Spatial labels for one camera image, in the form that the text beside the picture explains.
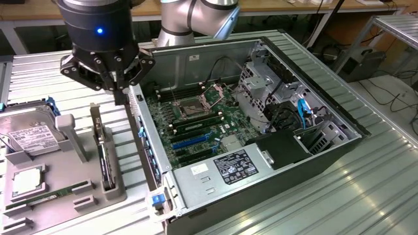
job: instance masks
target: robotic arm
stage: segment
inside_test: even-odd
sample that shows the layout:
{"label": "robotic arm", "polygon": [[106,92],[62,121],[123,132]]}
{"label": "robotic arm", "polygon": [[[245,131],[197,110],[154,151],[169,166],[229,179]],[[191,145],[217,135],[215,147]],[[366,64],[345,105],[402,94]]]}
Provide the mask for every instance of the robotic arm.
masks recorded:
{"label": "robotic arm", "polygon": [[[62,58],[61,72],[94,90],[114,93],[115,104],[129,103],[137,85],[155,61],[133,33],[130,0],[58,0],[73,54]],[[162,0],[159,46],[194,42],[193,30],[226,39],[237,23],[238,0]]]}

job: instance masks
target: blue pcie slot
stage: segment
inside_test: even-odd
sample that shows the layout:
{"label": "blue pcie slot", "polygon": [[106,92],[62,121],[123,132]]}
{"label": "blue pcie slot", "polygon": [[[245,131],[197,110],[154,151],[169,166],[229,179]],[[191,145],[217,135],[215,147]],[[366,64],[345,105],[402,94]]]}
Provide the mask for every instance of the blue pcie slot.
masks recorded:
{"label": "blue pcie slot", "polygon": [[175,149],[179,149],[179,148],[185,148],[187,146],[191,146],[194,144],[205,142],[205,141],[207,141],[210,139],[210,135],[211,135],[211,132],[205,134],[205,136],[202,136],[202,137],[197,137],[197,138],[194,138],[191,140],[187,140],[185,142],[177,143],[177,144],[173,145],[173,149],[175,150]]}

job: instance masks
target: power supply label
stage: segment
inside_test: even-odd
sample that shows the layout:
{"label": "power supply label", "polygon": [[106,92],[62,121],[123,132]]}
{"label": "power supply label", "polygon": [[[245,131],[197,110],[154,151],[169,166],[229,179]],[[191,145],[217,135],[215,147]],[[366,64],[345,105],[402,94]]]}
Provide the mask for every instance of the power supply label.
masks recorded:
{"label": "power supply label", "polygon": [[226,184],[231,185],[260,173],[245,150],[214,160]]}

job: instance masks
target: hard drive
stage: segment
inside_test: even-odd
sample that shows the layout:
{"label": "hard drive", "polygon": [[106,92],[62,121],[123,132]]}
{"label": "hard drive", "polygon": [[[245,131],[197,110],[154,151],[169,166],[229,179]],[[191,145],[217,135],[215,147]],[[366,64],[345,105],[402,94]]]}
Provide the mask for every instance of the hard drive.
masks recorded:
{"label": "hard drive", "polygon": [[0,113],[0,140],[8,152],[31,156],[59,150],[65,134],[55,128],[59,115],[53,99],[8,105]]}

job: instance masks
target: hard drive label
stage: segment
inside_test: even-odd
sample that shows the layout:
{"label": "hard drive label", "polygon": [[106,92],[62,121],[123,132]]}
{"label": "hard drive label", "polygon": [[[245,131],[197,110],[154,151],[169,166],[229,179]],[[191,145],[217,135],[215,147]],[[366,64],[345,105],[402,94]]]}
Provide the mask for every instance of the hard drive label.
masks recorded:
{"label": "hard drive label", "polygon": [[27,153],[59,144],[47,125],[10,132],[8,135]]}

